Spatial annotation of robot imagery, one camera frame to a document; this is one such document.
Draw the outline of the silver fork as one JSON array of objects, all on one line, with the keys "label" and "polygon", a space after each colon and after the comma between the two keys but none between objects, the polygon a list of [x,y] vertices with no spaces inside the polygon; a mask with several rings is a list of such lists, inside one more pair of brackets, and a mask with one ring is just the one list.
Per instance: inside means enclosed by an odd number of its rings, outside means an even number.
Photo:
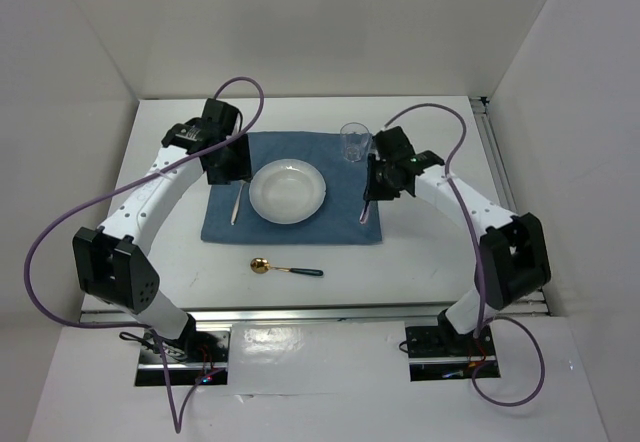
[{"label": "silver fork", "polygon": [[236,224],[238,213],[239,213],[239,209],[240,209],[240,205],[241,205],[243,191],[244,191],[244,187],[245,187],[246,184],[247,184],[247,182],[245,180],[241,180],[239,182],[238,192],[236,194],[236,198],[235,198],[234,205],[233,205],[232,212],[231,212],[231,216],[230,216],[230,225],[232,225],[232,226],[234,226]]}]

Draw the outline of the clear plastic cup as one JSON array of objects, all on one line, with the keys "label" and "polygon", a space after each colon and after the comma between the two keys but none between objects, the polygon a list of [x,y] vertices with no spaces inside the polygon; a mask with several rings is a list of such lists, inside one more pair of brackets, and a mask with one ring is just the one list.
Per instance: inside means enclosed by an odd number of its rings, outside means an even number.
[{"label": "clear plastic cup", "polygon": [[340,141],[343,158],[349,162],[359,162],[369,151],[371,133],[365,125],[350,122],[341,128]]}]

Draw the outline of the silver table knife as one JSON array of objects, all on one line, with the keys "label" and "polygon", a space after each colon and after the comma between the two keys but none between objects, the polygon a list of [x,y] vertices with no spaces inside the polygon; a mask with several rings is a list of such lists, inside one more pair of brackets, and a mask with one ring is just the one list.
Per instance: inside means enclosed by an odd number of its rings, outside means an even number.
[{"label": "silver table knife", "polygon": [[363,209],[362,209],[361,214],[359,216],[359,223],[361,225],[365,225],[368,222],[369,213],[370,213],[370,202],[369,201],[365,201],[364,205],[363,205]]}]

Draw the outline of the clear glass plate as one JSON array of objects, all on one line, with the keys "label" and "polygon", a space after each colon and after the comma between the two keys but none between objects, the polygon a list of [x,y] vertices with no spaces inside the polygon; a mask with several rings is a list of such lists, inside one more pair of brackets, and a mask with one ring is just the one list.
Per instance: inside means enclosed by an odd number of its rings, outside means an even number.
[{"label": "clear glass plate", "polygon": [[326,182],[311,164],[279,159],[264,165],[249,185],[249,200],[264,220],[293,225],[314,215],[323,205]]}]

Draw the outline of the blue cloth napkin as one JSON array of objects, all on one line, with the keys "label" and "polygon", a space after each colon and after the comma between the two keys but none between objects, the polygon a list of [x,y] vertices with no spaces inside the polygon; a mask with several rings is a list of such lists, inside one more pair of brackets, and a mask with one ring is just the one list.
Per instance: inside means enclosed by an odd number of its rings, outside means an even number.
[{"label": "blue cloth napkin", "polygon": [[239,184],[210,190],[201,240],[233,245],[373,245],[382,241],[378,207],[372,204],[365,224],[359,222],[367,181],[365,162],[342,156],[340,136],[315,132],[250,132],[254,171],[280,159],[298,159],[319,170],[326,183],[322,206],[297,224],[279,225],[260,217],[243,190],[236,222],[231,214]]}]

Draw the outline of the gold spoon with dark handle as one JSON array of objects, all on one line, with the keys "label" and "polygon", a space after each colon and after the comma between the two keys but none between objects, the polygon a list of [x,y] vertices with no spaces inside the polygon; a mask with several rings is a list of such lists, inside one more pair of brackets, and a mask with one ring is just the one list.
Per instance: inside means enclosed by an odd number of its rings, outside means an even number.
[{"label": "gold spoon with dark handle", "polygon": [[251,270],[256,274],[266,274],[269,271],[279,271],[296,275],[304,275],[310,277],[323,277],[324,272],[319,269],[297,268],[297,267],[280,267],[272,265],[267,259],[254,258],[250,262]]}]

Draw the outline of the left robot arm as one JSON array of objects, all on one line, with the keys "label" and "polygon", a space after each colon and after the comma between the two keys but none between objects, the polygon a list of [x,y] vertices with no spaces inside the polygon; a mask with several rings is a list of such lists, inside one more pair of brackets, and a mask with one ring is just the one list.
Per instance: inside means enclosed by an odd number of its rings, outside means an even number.
[{"label": "left robot arm", "polygon": [[163,351],[176,361],[189,359],[208,338],[161,292],[148,255],[171,211],[201,177],[211,185],[250,179],[249,139],[233,138],[232,132],[230,124],[206,125],[199,119],[174,125],[161,141],[149,181],[98,228],[79,229],[72,242],[81,290],[154,330]]}]

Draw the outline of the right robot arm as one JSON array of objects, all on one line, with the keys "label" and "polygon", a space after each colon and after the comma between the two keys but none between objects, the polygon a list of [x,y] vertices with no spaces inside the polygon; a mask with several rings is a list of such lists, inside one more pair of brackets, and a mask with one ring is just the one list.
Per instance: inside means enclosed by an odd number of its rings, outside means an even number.
[{"label": "right robot arm", "polygon": [[479,321],[497,315],[551,279],[541,221],[516,215],[484,197],[449,171],[432,151],[418,153],[400,127],[378,132],[367,159],[363,198],[391,201],[403,192],[430,204],[474,242],[474,287],[438,316],[436,341],[448,354],[460,353]]}]

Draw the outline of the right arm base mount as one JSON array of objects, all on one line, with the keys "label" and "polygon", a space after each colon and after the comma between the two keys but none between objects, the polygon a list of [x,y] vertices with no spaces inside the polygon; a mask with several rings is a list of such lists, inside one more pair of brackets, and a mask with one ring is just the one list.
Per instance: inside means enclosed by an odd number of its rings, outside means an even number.
[{"label": "right arm base mount", "polygon": [[408,357],[412,382],[499,378],[493,335],[485,327],[478,342],[469,335],[446,345],[436,326],[409,326],[398,349]]}]

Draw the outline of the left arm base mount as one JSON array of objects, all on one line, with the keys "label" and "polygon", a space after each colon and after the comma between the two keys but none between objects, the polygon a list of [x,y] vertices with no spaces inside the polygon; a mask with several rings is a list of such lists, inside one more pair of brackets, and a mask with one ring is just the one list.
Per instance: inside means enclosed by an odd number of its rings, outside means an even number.
[{"label": "left arm base mount", "polygon": [[[231,331],[229,328],[208,331],[208,342],[186,354],[164,345],[168,362],[169,379],[172,386],[191,386],[199,377],[205,377],[203,385],[226,385]],[[139,357],[134,385],[136,387],[160,387],[165,385],[162,358],[148,331],[141,337],[128,335],[132,342],[139,343]]]}]

